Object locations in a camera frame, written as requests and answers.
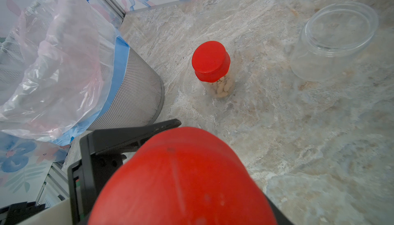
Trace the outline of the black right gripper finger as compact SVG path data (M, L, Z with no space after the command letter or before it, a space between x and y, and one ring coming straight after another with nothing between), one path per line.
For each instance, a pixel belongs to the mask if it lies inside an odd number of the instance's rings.
M275 219L277 221L278 225L294 225L277 207L276 205L267 197L265 196L271 210L273 211L273 214L275 216Z

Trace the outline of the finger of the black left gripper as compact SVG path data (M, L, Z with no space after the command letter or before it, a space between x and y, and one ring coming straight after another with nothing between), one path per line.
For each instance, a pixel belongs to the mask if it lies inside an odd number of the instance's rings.
M87 224L99 193L123 165L125 153L136 152L151 137L181 124L171 119L141 127L95 130L81 138L81 159L67 170L72 223Z

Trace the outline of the clear jar with orange lid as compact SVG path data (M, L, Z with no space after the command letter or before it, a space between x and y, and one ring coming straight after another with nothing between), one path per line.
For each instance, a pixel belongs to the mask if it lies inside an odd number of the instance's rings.
M378 26L377 13L363 3L336 3L319 10L300 33L291 70L307 81L334 77L370 44Z

